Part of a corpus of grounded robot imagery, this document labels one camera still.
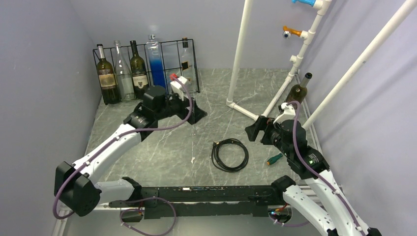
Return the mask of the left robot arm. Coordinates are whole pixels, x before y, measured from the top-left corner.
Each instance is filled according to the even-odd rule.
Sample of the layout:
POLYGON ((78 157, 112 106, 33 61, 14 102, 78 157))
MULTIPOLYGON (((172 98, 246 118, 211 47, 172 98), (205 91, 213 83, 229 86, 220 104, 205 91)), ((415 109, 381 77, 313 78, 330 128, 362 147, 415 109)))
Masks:
POLYGON ((58 214, 62 202, 78 216, 89 214, 97 205, 124 201, 136 206, 142 199, 141 185, 129 177, 117 181, 100 182, 104 172, 122 155, 145 140, 153 131, 159 131, 158 121, 177 116, 178 125, 191 125, 207 116, 195 99, 180 89, 167 95, 161 86, 152 86, 118 129, 102 144, 73 164, 62 162, 56 168, 53 214, 58 214))

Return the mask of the clear square liquor bottle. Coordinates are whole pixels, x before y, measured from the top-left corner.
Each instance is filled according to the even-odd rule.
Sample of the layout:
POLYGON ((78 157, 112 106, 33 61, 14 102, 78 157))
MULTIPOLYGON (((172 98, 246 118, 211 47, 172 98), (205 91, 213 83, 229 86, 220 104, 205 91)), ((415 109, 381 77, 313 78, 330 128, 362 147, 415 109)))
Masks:
POLYGON ((194 52, 190 45, 190 40, 187 37, 183 37, 182 53, 180 55, 180 65, 182 70, 182 76, 188 80, 188 89, 193 92, 199 92, 198 79, 195 69, 194 52))

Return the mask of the olive green wine bottle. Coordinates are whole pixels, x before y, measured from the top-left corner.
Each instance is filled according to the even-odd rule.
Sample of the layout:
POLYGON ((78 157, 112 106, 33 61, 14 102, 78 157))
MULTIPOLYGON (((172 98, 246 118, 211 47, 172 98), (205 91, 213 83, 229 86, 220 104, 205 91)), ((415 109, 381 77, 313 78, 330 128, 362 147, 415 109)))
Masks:
POLYGON ((99 62, 96 66, 102 98, 105 105, 120 102, 120 93, 114 75, 113 66, 106 60, 102 44, 97 44, 99 62))

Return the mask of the blue rectangular glass bottle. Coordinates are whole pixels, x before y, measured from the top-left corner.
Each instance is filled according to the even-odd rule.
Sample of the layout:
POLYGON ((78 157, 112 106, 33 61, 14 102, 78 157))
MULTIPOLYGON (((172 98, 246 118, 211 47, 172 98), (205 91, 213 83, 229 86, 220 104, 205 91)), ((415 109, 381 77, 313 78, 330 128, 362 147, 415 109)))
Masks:
POLYGON ((159 43, 154 34, 148 35, 149 41, 146 43, 146 48, 149 54, 149 65, 154 86, 162 86, 166 94, 169 93, 167 81, 165 78, 165 71, 162 63, 159 43))

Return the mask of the clear round glass bottle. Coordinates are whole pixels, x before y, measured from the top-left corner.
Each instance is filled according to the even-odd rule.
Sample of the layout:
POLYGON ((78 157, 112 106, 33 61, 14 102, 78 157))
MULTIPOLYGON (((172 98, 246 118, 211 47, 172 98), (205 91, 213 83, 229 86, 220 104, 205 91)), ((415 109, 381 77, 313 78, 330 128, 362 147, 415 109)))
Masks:
POLYGON ((121 43, 119 40, 114 41, 115 50, 117 53, 115 74, 118 80, 118 86, 120 90, 120 96, 122 101, 134 100, 136 95, 134 92, 132 74, 128 64, 124 59, 124 54, 121 49, 121 43))

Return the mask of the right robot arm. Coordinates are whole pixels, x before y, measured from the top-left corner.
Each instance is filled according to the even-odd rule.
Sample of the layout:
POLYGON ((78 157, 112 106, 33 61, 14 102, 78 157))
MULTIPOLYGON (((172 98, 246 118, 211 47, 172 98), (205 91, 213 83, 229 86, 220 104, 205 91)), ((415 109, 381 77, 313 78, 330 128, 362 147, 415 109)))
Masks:
POLYGON ((320 204, 309 198, 289 176, 275 180, 271 198, 277 204, 289 203, 323 236, 379 236, 352 209, 334 179, 323 155, 309 146, 306 131, 299 121, 288 119, 280 124, 260 117, 245 128, 249 141, 263 131, 261 143, 276 147, 287 159, 291 170, 311 188, 320 204))

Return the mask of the brown-green wine bottle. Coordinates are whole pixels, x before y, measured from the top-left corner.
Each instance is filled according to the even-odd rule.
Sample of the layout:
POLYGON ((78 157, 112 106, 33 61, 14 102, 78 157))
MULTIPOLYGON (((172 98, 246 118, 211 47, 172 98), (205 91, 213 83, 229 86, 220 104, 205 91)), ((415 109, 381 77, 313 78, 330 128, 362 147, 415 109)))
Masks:
POLYGON ((301 104, 308 93, 307 85, 310 82, 312 76, 312 73, 307 72, 299 84, 292 86, 285 99, 285 102, 288 103, 297 101, 301 104))

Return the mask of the dark green wine bottle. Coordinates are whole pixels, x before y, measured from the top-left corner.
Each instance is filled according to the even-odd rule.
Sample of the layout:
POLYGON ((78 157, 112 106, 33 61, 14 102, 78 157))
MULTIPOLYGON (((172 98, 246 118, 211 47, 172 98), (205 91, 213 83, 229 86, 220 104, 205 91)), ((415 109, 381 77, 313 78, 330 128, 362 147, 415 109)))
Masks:
POLYGON ((130 59, 130 66, 132 72, 134 92, 138 99, 142 99, 145 92, 149 88, 149 79, 146 70, 145 61, 139 56, 137 43, 135 40, 130 41, 132 50, 132 58, 130 59))

